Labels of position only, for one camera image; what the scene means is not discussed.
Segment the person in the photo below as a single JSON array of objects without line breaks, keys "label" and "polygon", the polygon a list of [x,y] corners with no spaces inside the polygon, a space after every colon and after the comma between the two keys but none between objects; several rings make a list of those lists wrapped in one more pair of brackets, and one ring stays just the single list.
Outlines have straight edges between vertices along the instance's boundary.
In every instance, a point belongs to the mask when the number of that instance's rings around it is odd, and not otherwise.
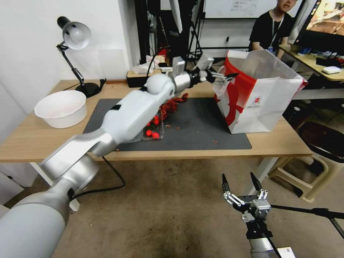
[{"label": "person", "polygon": [[249,51],[267,49],[281,58],[283,50],[280,44],[288,43],[288,36],[293,27],[293,18],[287,13],[297,0],[278,0],[274,9],[262,14],[254,23]]}]

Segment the lamp base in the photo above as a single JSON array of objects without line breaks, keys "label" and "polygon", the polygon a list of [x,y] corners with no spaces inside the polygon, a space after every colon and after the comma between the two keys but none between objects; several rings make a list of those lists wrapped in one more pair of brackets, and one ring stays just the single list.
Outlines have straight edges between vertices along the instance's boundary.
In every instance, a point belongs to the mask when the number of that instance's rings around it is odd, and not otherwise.
[{"label": "lamp base", "polygon": [[101,88],[98,86],[98,84],[87,82],[85,83],[85,88],[79,85],[75,90],[81,91],[86,95],[86,98],[88,98],[97,95],[101,91]]}]

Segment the whiteboard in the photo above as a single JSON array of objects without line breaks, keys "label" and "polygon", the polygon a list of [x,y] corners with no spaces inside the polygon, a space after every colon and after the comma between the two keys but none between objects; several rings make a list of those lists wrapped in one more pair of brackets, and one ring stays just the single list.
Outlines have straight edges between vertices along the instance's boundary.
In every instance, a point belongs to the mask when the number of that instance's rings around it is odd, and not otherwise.
[{"label": "whiteboard", "polygon": [[[288,12],[295,17],[302,0]],[[206,0],[206,18],[258,18],[275,8],[277,0]]]}]

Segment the desk lamp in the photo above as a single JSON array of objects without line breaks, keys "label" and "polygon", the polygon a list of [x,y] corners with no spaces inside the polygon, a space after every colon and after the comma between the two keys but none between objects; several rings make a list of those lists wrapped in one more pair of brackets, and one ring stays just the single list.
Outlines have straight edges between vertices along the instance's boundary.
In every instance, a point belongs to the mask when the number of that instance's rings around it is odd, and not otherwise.
[{"label": "desk lamp", "polygon": [[61,52],[64,59],[71,67],[74,75],[80,82],[80,85],[76,88],[76,90],[84,93],[86,97],[92,97],[98,94],[106,82],[106,79],[100,80],[100,86],[91,82],[84,83],[82,74],[77,68],[73,67],[72,63],[68,60],[66,54],[64,53],[69,48],[73,50],[85,48],[91,40],[90,29],[85,24],[70,21],[64,16],[61,16],[57,19],[57,24],[62,29],[63,42],[58,44],[56,47]]}]

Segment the lanyard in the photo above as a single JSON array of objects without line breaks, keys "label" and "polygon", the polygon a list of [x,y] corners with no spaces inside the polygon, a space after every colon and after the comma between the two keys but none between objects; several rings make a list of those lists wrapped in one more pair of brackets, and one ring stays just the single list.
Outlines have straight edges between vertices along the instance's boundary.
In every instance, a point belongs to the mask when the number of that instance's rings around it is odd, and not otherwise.
[{"label": "lanyard", "polygon": [[279,23],[279,26],[278,26],[278,29],[277,29],[277,31],[276,31],[276,34],[273,35],[273,32],[275,31],[275,15],[274,15],[274,13],[273,13],[273,10],[272,10],[271,13],[272,13],[272,41],[271,41],[270,47],[272,47],[272,43],[274,42],[274,40],[275,40],[275,38],[276,38],[276,35],[277,35],[277,32],[278,32],[278,30],[280,29],[280,27],[281,27],[281,25],[282,25],[282,22],[283,22],[283,20],[284,20],[284,16],[283,16],[281,22]]}]

